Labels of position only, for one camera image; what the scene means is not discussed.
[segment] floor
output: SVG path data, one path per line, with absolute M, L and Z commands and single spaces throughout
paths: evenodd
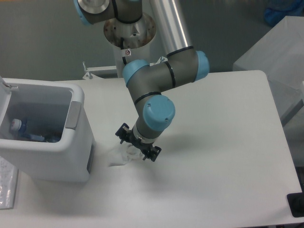
M 267 0 L 181 0 L 192 43 L 212 72 L 232 64 L 271 28 L 263 20 Z M 147 0 L 144 11 L 151 14 Z M 82 25 L 71 0 L 0 1 L 0 76 L 75 80 L 87 67 L 114 65 L 103 23 Z M 160 37 L 152 60 L 164 54 Z

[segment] table surface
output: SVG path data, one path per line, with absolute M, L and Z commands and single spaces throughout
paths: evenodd
M 236 228 L 303 222 L 288 193 L 300 192 L 292 158 L 261 71 L 214 73 L 164 92 L 176 115 L 155 145 L 156 162 L 106 166 L 123 122 L 137 113 L 123 79 L 72 81 L 85 92 L 96 139 L 87 183 L 21 173 L 15 208 L 1 227 Z

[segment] light blue joint cap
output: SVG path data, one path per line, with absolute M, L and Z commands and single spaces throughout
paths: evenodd
M 128 86 L 128 82 L 131 77 L 142 67 L 149 66 L 150 64 L 143 59 L 137 59 L 128 63 L 123 69 L 123 78 L 126 86 Z
M 74 5 L 75 5 L 75 8 L 76 8 L 76 10 L 77 10 L 77 13 L 78 13 L 78 15 L 79 15 L 79 17 L 80 17 L 82 23 L 83 23 L 84 25 L 92 25 L 90 22 L 88 22 L 88 21 L 86 20 L 86 18 L 84 17 L 83 13 L 81 12 L 81 9 L 79 8 L 79 5 L 78 5 L 78 0 L 74 0 Z
M 175 115 L 175 107 L 166 96 L 155 95 L 144 104 L 142 114 L 148 127 L 162 132 L 171 124 Z
M 198 54 L 198 60 L 199 60 L 199 68 L 198 68 L 198 73 L 196 74 L 196 78 L 194 81 L 200 80 L 209 74 L 210 71 L 210 66 L 209 66 L 209 61 L 205 55 L 204 52 L 202 51 L 197 51 Z

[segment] white bin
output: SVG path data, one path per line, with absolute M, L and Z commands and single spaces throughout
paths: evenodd
M 73 84 L 0 77 L 0 156 L 33 178 L 87 181 L 95 140 L 84 98 Z M 60 141 L 17 140 L 11 121 L 25 117 L 61 126 Z

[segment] metal pole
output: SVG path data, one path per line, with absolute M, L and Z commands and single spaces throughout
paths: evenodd
M 166 54 L 192 46 L 178 0 L 150 0 Z

